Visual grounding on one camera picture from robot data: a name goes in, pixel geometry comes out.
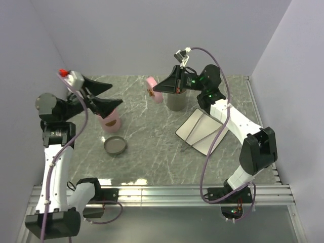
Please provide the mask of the pink round lid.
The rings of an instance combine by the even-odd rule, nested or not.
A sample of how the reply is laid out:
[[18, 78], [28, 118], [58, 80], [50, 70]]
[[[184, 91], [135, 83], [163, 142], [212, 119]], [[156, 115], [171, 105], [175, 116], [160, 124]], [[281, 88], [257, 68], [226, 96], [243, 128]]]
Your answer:
[[157, 104], [163, 102], [163, 95], [160, 92], [154, 91], [153, 88], [157, 85], [157, 81], [153, 77], [148, 77], [145, 81], [146, 91], [149, 97]]

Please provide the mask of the grey round lid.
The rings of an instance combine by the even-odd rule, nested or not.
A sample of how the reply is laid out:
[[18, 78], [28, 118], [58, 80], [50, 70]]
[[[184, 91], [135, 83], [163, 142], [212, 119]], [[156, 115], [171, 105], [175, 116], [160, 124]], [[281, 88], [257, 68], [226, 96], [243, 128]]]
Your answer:
[[112, 136], [105, 140], [104, 150], [111, 156], [122, 154], [126, 148], [126, 140], [120, 136]]

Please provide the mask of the tall grey cylinder container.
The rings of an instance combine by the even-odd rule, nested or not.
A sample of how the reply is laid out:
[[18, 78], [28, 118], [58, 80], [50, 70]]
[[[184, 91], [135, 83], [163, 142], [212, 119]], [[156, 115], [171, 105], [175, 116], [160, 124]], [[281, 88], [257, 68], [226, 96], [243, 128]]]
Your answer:
[[187, 104], [187, 91], [184, 90], [180, 94], [167, 94], [167, 107], [171, 111], [181, 111]]

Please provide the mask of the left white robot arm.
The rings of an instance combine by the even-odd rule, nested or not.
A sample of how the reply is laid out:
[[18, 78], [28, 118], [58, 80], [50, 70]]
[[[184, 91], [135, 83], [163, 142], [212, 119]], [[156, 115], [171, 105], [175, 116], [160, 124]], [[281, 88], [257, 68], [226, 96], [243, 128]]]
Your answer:
[[[35, 101], [42, 129], [45, 170], [35, 212], [26, 216], [25, 226], [41, 242], [77, 236], [84, 209], [89, 203], [121, 205], [117, 199], [104, 198], [98, 178], [80, 179], [71, 196], [67, 195], [67, 183], [74, 142], [86, 127], [88, 112], [106, 118], [123, 101], [98, 98], [99, 94], [111, 89], [112, 84], [97, 82], [83, 75], [71, 78], [69, 74], [59, 74], [58, 77], [71, 94], [60, 99], [51, 93], [43, 93]], [[85, 124], [77, 131], [70, 119], [82, 112]]]

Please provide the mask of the pink cup container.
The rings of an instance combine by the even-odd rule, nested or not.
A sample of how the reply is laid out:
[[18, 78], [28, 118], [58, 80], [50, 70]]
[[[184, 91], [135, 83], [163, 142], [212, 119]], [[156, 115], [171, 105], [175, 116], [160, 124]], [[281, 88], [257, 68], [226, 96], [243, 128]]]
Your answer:
[[121, 120], [117, 108], [106, 118], [97, 115], [98, 121], [107, 133], [116, 133], [121, 128]]

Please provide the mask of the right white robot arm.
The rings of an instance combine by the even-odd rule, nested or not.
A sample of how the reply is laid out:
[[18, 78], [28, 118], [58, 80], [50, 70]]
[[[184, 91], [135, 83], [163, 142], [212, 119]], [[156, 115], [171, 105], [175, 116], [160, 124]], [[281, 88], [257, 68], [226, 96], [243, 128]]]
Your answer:
[[180, 94], [182, 90], [195, 90], [199, 107], [210, 117], [218, 120], [241, 143], [239, 166], [225, 181], [223, 196], [218, 203], [226, 199], [235, 202], [241, 197], [241, 190], [252, 183], [255, 176], [277, 161], [275, 132], [272, 128], [263, 128], [239, 112], [230, 102], [230, 95], [223, 95], [219, 89], [226, 78], [220, 67], [209, 64], [200, 74], [191, 68], [174, 66], [172, 73], [152, 89], [155, 92]]

